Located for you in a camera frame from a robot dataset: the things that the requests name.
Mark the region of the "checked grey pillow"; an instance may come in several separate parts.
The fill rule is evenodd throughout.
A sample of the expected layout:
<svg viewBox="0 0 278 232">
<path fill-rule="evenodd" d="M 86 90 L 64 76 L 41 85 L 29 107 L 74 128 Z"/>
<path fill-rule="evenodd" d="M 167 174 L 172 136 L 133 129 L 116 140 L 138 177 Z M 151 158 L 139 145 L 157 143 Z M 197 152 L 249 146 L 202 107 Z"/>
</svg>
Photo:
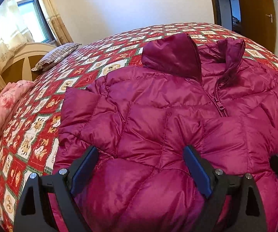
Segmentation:
<svg viewBox="0 0 278 232">
<path fill-rule="evenodd" d="M 40 59 L 40 61 L 31 69 L 31 71 L 48 71 L 76 51 L 80 45 L 80 43 L 66 43 L 55 48 L 43 56 L 42 59 Z"/>
</svg>

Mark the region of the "right beige curtain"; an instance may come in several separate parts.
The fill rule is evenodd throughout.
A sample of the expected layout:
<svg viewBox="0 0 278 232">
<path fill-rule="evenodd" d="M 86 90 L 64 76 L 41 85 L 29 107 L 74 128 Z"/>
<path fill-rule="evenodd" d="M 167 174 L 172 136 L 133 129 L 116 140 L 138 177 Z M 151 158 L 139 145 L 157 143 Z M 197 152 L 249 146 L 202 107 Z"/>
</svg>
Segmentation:
<svg viewBox="0 0 278 232">
<path fill-rule="evenodd" d="M 53 36 L 58 45 L 72 43 L 73 39 L 70 36 L 60 13 L 54 3 L 54 0 L 38 0 L 40 8 L 45 16 L 48 26 L 53 33 Z"/>
</svg>

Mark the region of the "left beige curtain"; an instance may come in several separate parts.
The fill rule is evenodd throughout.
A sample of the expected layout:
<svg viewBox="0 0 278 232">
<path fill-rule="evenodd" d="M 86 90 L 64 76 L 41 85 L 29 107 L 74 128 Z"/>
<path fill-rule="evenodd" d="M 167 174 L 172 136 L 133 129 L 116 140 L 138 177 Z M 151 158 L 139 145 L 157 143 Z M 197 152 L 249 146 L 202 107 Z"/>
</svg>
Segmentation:
<svg viewBox="0 0 278 232">
<path fill-rule="evenodd" d="M 7 62 L 33 37 L 21 17 L 16 0 L 4 0 L 0 5 L 0 91 L 6 86 L 2 70 Z"/>
</svg>

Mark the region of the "magenta puffer jacket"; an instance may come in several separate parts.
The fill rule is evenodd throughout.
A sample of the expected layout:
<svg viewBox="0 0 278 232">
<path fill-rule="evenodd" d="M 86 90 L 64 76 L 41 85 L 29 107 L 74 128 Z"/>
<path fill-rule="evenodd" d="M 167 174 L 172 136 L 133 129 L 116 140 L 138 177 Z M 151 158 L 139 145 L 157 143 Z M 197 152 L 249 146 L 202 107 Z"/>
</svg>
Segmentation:
<svg viewBox="0 0 278 232">
<path fill-rule="evenodd" d="M 66 89 L 54 172 L 90 146 L 99 160 L 76 203 L 93 231 L 189 231 L 203 206 L 182 152 L 250 173 L 268 231 L 278 230 L 278 71 L 244 58 L 245 42 L 196 46 L 188 34 L 151 41 L 142 66 Z"/>
</svg>

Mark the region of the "brown wooden door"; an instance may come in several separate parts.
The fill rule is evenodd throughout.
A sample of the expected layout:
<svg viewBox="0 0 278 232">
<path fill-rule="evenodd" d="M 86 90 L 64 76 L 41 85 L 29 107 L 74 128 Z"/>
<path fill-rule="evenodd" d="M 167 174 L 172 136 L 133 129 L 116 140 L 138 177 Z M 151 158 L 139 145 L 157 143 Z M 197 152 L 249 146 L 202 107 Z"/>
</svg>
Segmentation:
<svg viewBox="0 0 278 232">
<path fill-rule="evenodd" d="M 239 0 L 239 4 L 241 34 L 274 52 L 276 20 L 273 0 Z M 273 23 L 266 14 L 273 14 Z"/>
</svg>

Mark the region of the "red patchwork bedspread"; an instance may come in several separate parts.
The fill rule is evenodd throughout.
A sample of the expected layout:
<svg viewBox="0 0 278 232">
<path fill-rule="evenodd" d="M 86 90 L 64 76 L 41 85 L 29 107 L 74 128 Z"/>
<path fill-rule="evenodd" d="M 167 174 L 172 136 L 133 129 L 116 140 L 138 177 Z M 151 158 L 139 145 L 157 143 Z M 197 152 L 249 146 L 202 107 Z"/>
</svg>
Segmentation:
<svg viewBox="0 0 278 232">
<path fill-rule="evenodd" d="M 188 34 L 196 46 L 232 38 L 245 42 L 244 58 L 278 71 L 278 58 L 235 32 L 209 23 L 158 25 L 123 32 L 80 48 L 39 76 L 18 102 L 0 139 L 0 222 L 12 231 L 20 196 L 32 173 L 55 174 L 58 128 L 66 89 L 84 90 L 114 69 L 141 67 L 151 41 Z"/>
</svg>

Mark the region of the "cream wooden headboard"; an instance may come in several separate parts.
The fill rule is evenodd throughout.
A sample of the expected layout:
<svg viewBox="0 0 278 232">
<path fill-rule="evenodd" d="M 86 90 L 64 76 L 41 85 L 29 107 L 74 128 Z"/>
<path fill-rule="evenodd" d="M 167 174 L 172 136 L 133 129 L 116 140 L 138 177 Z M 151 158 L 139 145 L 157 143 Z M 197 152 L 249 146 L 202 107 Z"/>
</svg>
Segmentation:
<svg viewBox="0 0 278 232">
<path fill-rule="evenodd" d="M 54 45 L 47 43 L 26 44 L 7 62 L 2 71 L 2 78 L 6 83 L 19 80 L 35 80 L 38 73 L 32 72 L 32 68 L 54 48 L 56 48 Z"/>
</svg>

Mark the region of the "dark door frame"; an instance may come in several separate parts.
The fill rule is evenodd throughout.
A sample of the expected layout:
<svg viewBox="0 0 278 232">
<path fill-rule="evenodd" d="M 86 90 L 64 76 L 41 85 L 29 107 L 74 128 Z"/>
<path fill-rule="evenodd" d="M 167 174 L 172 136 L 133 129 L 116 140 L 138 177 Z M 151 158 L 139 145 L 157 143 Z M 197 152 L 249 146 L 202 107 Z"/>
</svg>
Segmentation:
<svg viewBox="0 0 278 232">
<path fill-rule="evenodd" d="M 241 33 L 239 0 L 211 0 L 215 24 Z"/>
</svg>

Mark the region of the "beige curtain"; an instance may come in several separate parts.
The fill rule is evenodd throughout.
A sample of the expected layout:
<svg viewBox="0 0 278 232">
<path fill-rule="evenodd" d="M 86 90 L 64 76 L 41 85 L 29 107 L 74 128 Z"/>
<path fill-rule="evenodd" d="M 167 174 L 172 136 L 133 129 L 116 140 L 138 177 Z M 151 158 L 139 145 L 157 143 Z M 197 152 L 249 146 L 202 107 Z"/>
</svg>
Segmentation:
<svg viewBox="0 0 278 232">
<path fill-rule="evenodd" d="M 53 33 L 53 36 L 58 45 L 72 43 L 73 39 L 70 36 L 60 13 L 54 3 L 54 0 L 38 0 L 40 8 L 45 16 L 48 26 Z"/>
<path fill-rule="evenodd" d="M 33 37 L 21 17 L 16 0 L 4 0 L 0 5 L 0 91 L 6 86 L 2 70 L 7 62 Z"/>
</svg>

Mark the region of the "window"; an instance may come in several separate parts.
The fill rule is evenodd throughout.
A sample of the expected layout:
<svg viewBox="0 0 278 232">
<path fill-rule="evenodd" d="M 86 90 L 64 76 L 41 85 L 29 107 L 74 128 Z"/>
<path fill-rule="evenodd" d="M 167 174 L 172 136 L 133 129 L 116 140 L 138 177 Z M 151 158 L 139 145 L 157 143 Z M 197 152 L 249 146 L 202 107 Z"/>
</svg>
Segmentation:
<svg viewBox="0 0 278 232">
<path fill-rule="evenodd" d="M 51 44 L 54 36 L 45 19 L 38 0 L 16 0 L 20 15 L 30 30 L 34 42 Z"/>
</svg>

